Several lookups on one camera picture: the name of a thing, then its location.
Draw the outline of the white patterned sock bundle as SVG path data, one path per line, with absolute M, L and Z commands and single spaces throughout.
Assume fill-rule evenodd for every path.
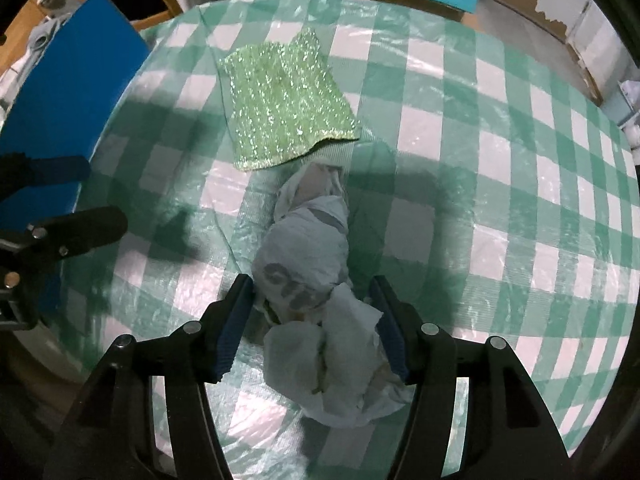
M 333 428 L 366 426 L 412 397 L 383 349 L 382 312 L 354 292 L 348 256 L 343 169 L 310 162 L 280 188 L 252 278 L 271 323 L 265 382 Z

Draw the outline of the open cardboard shoe box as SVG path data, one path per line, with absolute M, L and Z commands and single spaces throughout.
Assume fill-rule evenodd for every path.
M 112 110 L 150 53 L 111 0 L 86 0 L 26 77 L 1 151 L 90 159 Z

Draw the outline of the green checkered tablecloth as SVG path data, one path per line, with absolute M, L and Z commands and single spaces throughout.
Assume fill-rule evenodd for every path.
M 233 165 L 219 71 L 232 51 L 311 29 L 362 133 L 343 167 L 357 292 L 383 275 L 454 336 L 506 338 L 569 450 L 594 424 L 639 293 L 639 190 L 619 128 L 546 66 L 403 6 L 230 0 L 145 33 L 151 54 L 94 152 L 81 209 L 129 230 L 65 263 L 50 325 L 90 370 L 113 339 L 198 318 L 250 270 L 296 162 Z

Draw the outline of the green sparkly knit cloth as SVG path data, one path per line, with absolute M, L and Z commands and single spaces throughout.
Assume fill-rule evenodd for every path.
M 219 62 L 235 167 L 267 169 L 318 144 L 356 141 L 361 127 L 316 33 L 236 49 Z

